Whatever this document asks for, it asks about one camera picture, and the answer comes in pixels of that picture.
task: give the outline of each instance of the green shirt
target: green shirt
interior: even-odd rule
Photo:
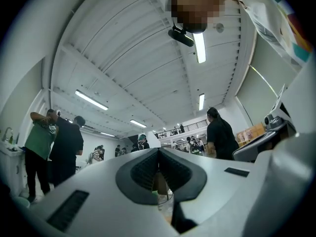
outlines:
[[[48,125],[42,121],[36,120],[25,147],[38,154],[43,159],[47,159],[50,153],[50,146],[56,135],[56,126]]]

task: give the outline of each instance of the fluorescent light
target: fluorescent light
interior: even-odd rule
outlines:
[[[146,128],[146,126],[144,125],[144,124],[141,124],[141,123],[139,123],[139,122],[137,122],[137,121],[135,121],[135,120],[131,120],[131,122],[133,123],[133,124],[136,124],[136,125],[139,125],[140,127],[142,127],[142,128]]]
[[[198,110],[201,111],[203,110],[203,107],[204,107],[204,99],[205,99],[205,95],[204,94],[201,94],[199,96],[199,105],[198,105]]]
[[[108,136],[111,136],[111,137],[115,137],[114,135],[111,135],[111,134],[107,134],[105,132],[100,132],[101,134],[104,134],[104,135],[108,135]]]
[[[101,108],[101,109],[103,109],[103,110],[105,110],[105,111],[108,109],[108,107],[106,107],[106,106],[100,104],[99,102],[93,100],[92,98],[90,98],[90,97],[88,97],[87,95],[83,94],[83,93],[82,93],[81,91],[79,91],[79,90],[76,90],[75,94],[76,94],[77,96],[83,98],[84,100],[88,101],[89,103],[94,104],[95,106],[97,106],[97,107],[99,107],[99,108]]]
[[[197,62],[203,63],[206,61],[205,43],[203,33],[193,34],[193,39],[197,52]]]

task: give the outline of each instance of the white ceiling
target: white ceiling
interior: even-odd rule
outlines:
[[[204,32],[207,61],[194,47],[171,39],[159,0],[85,0],[60,40],[51,77],[51,105],[64,117],[83,116],[97,131],[130,136],[194,118],[198,96],[206,109],[223,103],[241,47],[239,5]],[[75,95],[79,89],[109,107],[103,111]]]

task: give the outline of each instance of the hair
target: hair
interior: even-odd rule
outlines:
[[[146,140],[146,135],[145,134],[141,134],[138,138],[138,140]]]
[[[220,125],[223,127],[224,129],[224,133],[226,135],[226,139],[229,138],[230,136],[230,132],[231,132],[231,127],[228,127],[224,122],[223,119],[221,118],[221,115],[218,113],[218,110],[214,107],[211,107],[208,109],[207,111],[207,115],[214,118],[215,120],[218,120]]]
[[[79,126],[84,126],[85,125],[85,119],[83,117],[81,117],[81,116],[75,117],[74,120],[77,122],[77,124]]]
[[[49,113],[53,113],[53,112],[54,112],[53,109],[49,109],[49,110],[47,111],[46,115],[48,115]]]

